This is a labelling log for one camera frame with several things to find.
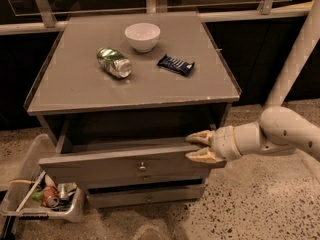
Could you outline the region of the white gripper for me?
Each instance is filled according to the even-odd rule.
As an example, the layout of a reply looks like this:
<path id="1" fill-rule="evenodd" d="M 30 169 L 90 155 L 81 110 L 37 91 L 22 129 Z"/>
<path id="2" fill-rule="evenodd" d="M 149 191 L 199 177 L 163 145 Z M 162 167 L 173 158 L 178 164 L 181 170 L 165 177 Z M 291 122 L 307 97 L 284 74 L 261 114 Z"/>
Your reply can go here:
<path id="1" fill-rule="evenodd" d="M 204 130 L 192 133 L 186 137 L 189 143 L 198 143 L 210 146 L 195 152 L 189 152 L 185 157 L 191 161 L 207 164 L 216 164 L 224 160 L 230 162 L 242 158 L 232 126 L 221 127 L 216 131 Z"/>

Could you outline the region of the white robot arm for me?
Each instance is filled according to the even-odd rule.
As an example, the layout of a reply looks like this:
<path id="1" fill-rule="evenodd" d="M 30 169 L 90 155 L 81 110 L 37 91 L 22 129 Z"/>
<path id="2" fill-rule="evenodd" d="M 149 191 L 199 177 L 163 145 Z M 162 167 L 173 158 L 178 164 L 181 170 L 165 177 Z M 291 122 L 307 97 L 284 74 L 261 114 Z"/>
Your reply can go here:
<path id="1" fill-rule="evenodd" d="M 190 134 L 186 141 L 205 145 L 186 154 L 200 163 L 233 161 L 251 153 L 271 156 L 294 149 L 320 161 L 320 128 L 286 107 L 267 108 L 253 123 Z"/>

